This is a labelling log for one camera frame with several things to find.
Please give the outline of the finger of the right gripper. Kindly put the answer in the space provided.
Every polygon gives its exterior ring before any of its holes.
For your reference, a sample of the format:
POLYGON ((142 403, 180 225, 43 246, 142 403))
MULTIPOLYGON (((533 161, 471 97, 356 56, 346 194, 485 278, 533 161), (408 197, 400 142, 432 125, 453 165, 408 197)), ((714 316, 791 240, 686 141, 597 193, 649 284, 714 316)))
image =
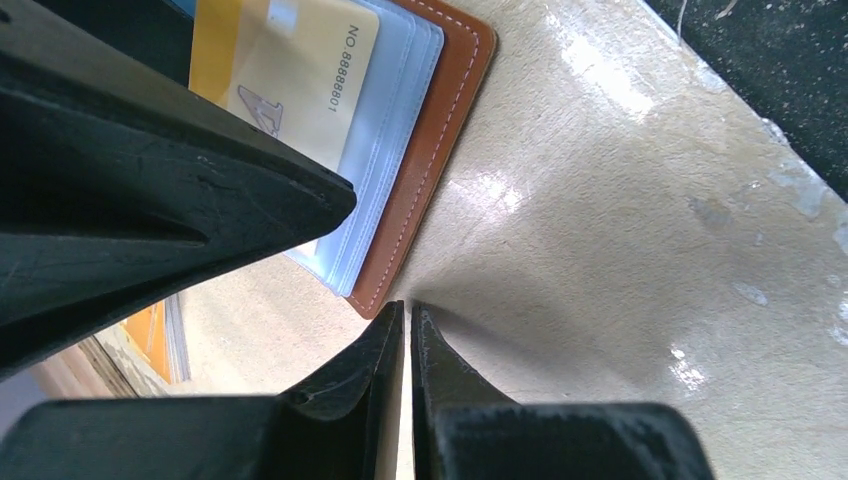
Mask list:
POLYGON ((1 374, 321 237, 351 184, 188 89, 172 1, 1 5, 1 374))

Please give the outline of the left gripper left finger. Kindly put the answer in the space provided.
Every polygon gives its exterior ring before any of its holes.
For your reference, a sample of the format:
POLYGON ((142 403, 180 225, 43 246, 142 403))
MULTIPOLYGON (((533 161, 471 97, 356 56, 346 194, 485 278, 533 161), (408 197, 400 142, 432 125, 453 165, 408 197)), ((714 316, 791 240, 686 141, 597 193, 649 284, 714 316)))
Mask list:
POLYGON ((404 305, 277 395, 51 401, 1 443, 5 479, 391 479, 404 305))

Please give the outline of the single orange card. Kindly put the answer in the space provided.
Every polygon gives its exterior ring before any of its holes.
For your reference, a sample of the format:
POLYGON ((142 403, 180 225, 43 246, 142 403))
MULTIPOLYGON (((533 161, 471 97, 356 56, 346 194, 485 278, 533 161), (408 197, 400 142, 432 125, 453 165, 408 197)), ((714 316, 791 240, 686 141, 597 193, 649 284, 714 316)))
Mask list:
POLYGON ((337 171, 379 26, 353 1, 199 1, 189 88, 337 171))

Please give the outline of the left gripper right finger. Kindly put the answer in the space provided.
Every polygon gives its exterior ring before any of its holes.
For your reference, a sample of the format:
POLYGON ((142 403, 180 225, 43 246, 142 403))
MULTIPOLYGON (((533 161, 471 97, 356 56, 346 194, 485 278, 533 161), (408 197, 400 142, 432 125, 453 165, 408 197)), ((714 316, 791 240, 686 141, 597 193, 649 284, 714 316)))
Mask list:
POLYGON ((711 479, 690 423, 660 403, 520 404, 474 369, 433 310, 411 311, 419 479, 711 479))

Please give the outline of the brown leather card holder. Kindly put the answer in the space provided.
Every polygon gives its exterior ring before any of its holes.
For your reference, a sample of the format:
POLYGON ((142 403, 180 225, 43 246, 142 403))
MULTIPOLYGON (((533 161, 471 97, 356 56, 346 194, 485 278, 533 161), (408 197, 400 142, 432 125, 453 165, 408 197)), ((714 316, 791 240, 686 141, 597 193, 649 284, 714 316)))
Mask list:
POLYGON ((380 21, 338 172, 357 205, 288 256, 364 319, 392 283, 483 83, 495 30, 444 1, 365 1, 380 21))

